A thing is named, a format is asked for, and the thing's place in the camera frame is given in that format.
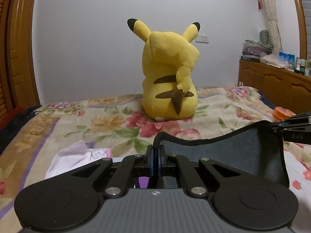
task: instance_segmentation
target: pikachu ear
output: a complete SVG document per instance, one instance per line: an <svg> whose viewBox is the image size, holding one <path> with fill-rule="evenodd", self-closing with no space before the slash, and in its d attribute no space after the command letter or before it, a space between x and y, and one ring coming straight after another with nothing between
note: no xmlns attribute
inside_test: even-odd
<svg viewBox="0 0 311 233"><path fill-rule="evenodd" d="M147 42L151 30L142 21L134 18L128 20L128 27L135 33L142 41Z"/></svg>
<svg viewBox="0 0 311 233"><path fill-rule="evenodd" d="M200 30L200 24L198 22L195 22L188 26L188 28L183 33L183 37L187 39L187 41L190 43L192 40L196 38Z"/></svg>

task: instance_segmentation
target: pikachu plush toy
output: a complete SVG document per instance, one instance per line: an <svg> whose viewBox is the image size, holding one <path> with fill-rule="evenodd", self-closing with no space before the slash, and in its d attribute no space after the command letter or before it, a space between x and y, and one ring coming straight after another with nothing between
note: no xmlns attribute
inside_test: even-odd
<svg viewBox="0 0 311 233"><path fill-rule="evenodd" d="M128 20L128 26L145 42L142 106L146 114L157 121L193 116L198 98L190 74L200 53L191 41L198 35L200 24L191 24L182 35L152 32L133 18Z"/></svg>

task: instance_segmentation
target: white curtain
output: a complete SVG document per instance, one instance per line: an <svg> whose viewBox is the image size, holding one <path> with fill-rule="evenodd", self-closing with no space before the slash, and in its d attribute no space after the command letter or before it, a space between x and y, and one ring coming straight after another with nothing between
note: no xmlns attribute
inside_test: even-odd
<svg viewBox="0 0 311 233"><path fill-rule="evenodd" d="M269 32L271 37L271 44L273 45L273 51L275 53L279 53L279 51L282 51L282 43L279 27L277 25L278 21L276 17L275 2L274 0L262 0L262 1L267 13Z"/></svg>

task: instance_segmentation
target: wall light switch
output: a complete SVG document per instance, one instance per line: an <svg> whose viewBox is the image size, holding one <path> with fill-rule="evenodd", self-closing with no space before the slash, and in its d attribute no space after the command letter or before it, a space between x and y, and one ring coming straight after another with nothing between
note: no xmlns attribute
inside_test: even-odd
<svg viewBox="0 0 311 233"><path fill-rule="evenodd" d="M196 41L197 43L202 43L202 41L203 41L203 36L202 36L202 35L197 35L197 37L195 38L195 41Z"/></svg>
<svg viewBox="0 0 311 233"><path fill-rule="evenodd" d="M208 36L202 36L202 43L208 44Z"/></svg>
<svg viewBox="0 0 311 233"><path fill-rule="evenodd" d="M197 43L206 43L206 44L208 44L208 36L197 35L197 37L195 38L195 41Z"/></svg>

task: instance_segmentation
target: bed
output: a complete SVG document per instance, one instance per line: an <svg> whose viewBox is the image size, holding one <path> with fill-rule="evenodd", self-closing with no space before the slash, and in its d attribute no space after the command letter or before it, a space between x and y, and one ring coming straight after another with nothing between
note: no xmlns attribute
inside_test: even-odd
<svg viewBox="0 0 311 233"><path fill-rule="evenodd" d="M21 229L13 204L18 192L41 181L55 155L75 143L106 149L120 161L144 154L157 133L194 140L214 138L259 120L272 120L270 103L254 88L198 88L199 105L192 119L154 122L141 108L142 95L77 103L55 103L36 109L0 157L0 232ZM299 200L295 232L311 229L311 146L284 142L290 190Z"/></svg>

